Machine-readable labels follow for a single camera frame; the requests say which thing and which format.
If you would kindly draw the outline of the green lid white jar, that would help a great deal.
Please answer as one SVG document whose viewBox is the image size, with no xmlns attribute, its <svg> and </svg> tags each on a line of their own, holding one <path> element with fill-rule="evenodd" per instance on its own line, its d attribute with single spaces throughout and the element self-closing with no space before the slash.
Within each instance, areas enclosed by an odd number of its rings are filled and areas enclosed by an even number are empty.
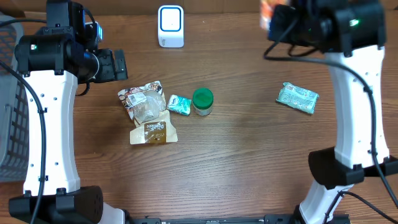
<svg viewBox="0 0 398 224">
<path fill-rule="evenodd" d="M 199 88 L 193 93 L 193 107 L 197 115 L 207 116 L 213 110 L 214 96 L 210 89 Z"/>
</svg>

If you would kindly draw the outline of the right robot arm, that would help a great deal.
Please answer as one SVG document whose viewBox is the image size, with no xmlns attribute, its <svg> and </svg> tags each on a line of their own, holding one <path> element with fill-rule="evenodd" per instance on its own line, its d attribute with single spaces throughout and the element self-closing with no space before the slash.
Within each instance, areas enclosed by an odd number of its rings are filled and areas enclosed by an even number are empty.
<svg viewBox="0 0 398 224">
<path fill-rule="evenodd" d="M 379 1 L 292 1 L 274 8 L 269 40 L 277 45 L 314 47 L 333 82 L 337 140 L 313 151 L 313 183 L 291 215 L 266 215 L 266 223 L 348 223 L 334 215 L 341 199 L 367 177 L 385 180 L 397 173 L 384 137 L 381 71 L 386 20 Z"/>
</svg>

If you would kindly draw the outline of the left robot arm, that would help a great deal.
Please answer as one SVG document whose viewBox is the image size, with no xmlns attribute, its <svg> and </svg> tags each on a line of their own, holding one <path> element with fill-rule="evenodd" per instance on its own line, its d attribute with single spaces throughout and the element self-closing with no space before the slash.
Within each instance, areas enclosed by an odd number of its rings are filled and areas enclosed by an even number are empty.
<svg viewBox="0 0 398 224">
<path fill-rule="evenodd" d="M 78 176 L 73 107 L 78 85 L 127 78 L 122 50 L 100 49 L 100 25 L 73 1 L 48 1 L 46 25 L 20 38 L 17 68 L 27 90 L 29 163 L 24 192 L 9 201 L 11 217 L 25 223 L 129 223 L 127 211 L 108 205 L 98 186 Z"/>
</svg>

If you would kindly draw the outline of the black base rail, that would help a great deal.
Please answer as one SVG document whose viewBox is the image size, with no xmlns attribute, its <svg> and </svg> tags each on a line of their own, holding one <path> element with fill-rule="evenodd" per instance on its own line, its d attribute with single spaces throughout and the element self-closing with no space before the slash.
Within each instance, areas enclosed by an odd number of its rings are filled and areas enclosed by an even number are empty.
<svg viewBox="0 0 398 224">
<path fill-rule="evenodd" d="M 257 218 L 194 218 L 194 219 L 171 219 L 161 220 L 160 218 L 129 218 L 129 224 L 290 224 L 301 223 L 295 220 L 292 215 L 265 215 Z"/>
</svg>

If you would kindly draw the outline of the mint green packet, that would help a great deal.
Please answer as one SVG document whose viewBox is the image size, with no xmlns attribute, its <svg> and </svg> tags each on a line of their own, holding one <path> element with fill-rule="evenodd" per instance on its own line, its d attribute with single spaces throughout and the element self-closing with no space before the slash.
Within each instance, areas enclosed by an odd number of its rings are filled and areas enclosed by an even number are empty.
<svg viewBox="0 0 398 224">
<path fill-rule="evenodd" d="M 293 109 L 313 114 L 318 100 L 318 93 L 284 82 L 276 99 L 277 102 Z"/>
</svg>

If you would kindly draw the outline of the orange tissue packet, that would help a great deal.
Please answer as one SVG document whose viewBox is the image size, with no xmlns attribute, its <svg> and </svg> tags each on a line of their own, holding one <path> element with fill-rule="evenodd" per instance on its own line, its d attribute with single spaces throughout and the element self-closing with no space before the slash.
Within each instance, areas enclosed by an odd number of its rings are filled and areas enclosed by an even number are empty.
<svg viewBox="0 0 398 224">
<path fill-rule="evenodd" d="M 269 24 L 277 5 L 289 5 L 290 0 L 260 0 L 260 27 L 269 30 Z"/>
</svg>

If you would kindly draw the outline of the small teal tissue packet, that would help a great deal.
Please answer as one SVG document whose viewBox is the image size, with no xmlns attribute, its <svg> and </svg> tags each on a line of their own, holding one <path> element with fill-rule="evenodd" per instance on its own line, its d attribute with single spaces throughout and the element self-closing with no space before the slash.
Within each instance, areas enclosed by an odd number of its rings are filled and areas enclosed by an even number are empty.
<svg viewBox="0 0 398 224">
<path fill-rule="evenodd" d="M 189 98 L 171 95 L 167 109 L 184 116 L 189 116 L 191 112 L 191 103 L 192 101 Z"/>
</svg>

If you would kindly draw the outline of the white barcode scanner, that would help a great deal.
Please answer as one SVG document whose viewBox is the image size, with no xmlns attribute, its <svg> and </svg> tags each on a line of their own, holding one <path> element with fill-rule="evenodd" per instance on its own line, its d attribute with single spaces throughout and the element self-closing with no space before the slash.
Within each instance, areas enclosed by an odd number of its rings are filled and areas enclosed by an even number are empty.
<svg viewBox="0 0 398 224">
<path fill-rule="evenodd" d="M 178 5 L 163 5 L 158 10 L 158 40 L 163 48 L 184 46 L 184 10 Z"/>
</svg>

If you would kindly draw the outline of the grey plastic mesh basket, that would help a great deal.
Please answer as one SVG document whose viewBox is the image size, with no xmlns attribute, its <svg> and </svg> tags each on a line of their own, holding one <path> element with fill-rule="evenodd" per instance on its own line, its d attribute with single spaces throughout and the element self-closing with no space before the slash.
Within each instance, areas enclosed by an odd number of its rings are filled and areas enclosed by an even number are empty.
<svg viewBox="0 0 398 224">
<path fill-rule="evenodd" d="M 20 23 L 1 27 L 1 61 L 17 68 L 14 47 L 24 35 Z M 23 181 L 29 163 L 29 109 L 24 85 L 1 68 L 1 182 Z"/>
</svg>

